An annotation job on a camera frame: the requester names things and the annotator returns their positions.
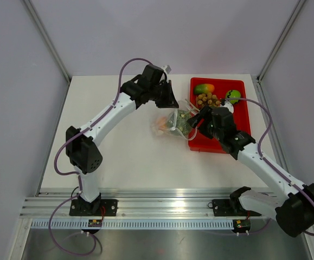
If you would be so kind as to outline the clear zip top bag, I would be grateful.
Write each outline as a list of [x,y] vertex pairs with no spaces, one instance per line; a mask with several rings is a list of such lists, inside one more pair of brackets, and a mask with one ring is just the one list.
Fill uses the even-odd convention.
[[178,108],[174,108],[169,114],[156,118],[151,129],[156,135],[172,135],[187,141],[194,140],[197,136],[197,128],[192,128],[188,120],[200,110],[187,99],[178,101]]

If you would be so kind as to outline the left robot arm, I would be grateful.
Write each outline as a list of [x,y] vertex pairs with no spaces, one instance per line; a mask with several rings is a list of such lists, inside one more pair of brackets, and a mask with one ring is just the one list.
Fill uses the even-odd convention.
[[66,130],[66,156],[79,173],[79,191],[71,202],[71,216],[101,216],[105,212],[94,174],[103,161],[99,146],[105,136],[149,101],[158,108],[179,107],[168,79],[170,71],[169,66],[146,65],[141,74],[120,86],[118,97],[96,117],[80,128],[71,126]]

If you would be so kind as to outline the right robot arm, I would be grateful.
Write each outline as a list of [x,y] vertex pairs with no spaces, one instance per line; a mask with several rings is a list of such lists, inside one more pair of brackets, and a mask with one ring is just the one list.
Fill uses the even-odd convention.
[[291,237],[309,234],[308,228],[314,225],[314,184],[304,184],[271,162],[250,134],[237,129],[228,108],[205,106],[188,123],[205,137],[216,139],[227,154],[251,169],[275,195],[269,197],[242,187],[229,201],[234,214],[254,211],[276,221]]

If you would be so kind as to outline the green netted melon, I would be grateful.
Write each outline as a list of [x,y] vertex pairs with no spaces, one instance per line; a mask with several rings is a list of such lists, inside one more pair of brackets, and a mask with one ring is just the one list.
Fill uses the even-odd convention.
[[188,124],[190,118],[191,114],[187,110],[175,109],[169,114],[166,123],[169,132],[173,135],[187,136],[192,130],[192,127]]

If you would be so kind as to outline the orange peach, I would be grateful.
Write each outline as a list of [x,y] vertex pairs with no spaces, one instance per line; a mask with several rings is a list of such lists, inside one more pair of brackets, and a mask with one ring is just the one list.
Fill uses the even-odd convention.
[[158,130],[164,131],[165,129],[168,128],[167,125],[166,125],[167,122],[168,122],[168,118],[163,116],[163,117],[158,118],[155,121],[155,125],[156,125]]

